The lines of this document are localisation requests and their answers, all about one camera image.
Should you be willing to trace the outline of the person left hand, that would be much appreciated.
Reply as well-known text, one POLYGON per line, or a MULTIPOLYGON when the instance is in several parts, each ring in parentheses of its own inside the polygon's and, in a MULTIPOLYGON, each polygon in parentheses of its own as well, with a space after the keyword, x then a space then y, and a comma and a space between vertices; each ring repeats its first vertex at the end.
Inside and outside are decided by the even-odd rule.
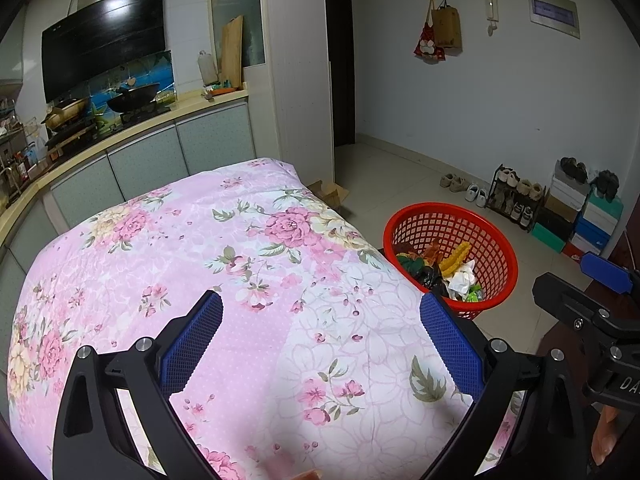
POLYGON ((322 471, 319 469, 311 469, 303 472, 296 472, 293 474, 286 474, 283 477, 283 480, 321 480, 322 479, 322 471))

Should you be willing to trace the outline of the person right hand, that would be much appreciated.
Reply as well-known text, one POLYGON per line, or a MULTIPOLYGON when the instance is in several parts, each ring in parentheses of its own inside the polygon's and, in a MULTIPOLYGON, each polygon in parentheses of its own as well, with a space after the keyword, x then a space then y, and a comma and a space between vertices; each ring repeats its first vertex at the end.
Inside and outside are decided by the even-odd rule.
POLYGON ((620 435, 620 411, 605 405, 591 441, 591 456, 597 466, 601 466, 611 454, 620 435))

